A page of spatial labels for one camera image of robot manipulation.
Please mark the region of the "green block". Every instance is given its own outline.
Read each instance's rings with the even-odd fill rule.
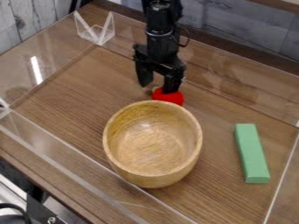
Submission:
[[[264,184],[270,180],[270,173],[256,125],[252,123],[236,124],[235,137],[246,182]]]

